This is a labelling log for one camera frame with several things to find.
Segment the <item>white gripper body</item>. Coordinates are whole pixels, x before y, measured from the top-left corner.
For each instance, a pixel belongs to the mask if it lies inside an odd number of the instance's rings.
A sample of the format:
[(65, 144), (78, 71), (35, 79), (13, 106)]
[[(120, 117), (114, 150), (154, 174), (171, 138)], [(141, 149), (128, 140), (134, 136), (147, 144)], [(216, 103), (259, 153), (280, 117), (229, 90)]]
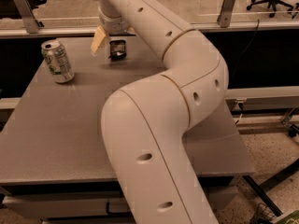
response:
[(110, 35), (121, 34), (127, 30), (128, 23), (108, 0), (99, 0), (98, 12), (102, 26)]

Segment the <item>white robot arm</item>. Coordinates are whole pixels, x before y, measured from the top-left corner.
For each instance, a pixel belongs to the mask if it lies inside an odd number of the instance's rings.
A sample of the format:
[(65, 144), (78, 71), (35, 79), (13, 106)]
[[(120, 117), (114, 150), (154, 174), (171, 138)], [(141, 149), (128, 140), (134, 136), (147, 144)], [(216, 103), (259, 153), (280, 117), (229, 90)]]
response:
[(101, 0), (161, 59), (164, 71), (109, 96), (104, 145), (136, 224), (218, 224), (182, 142), (215, 112), (228, 68), (198, 30), (156, 0)]

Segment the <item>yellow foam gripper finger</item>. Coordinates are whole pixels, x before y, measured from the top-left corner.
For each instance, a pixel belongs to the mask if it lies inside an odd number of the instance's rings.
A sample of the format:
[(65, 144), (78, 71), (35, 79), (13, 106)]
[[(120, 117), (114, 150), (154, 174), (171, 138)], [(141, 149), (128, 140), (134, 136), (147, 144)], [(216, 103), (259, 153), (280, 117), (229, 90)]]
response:
[(91, 43), (91, 53), (96, 54), (106, 45), (108, 41), (109, 36), (107, 31), (102, 26), (98, 26), (95, 30), (93, 41)]

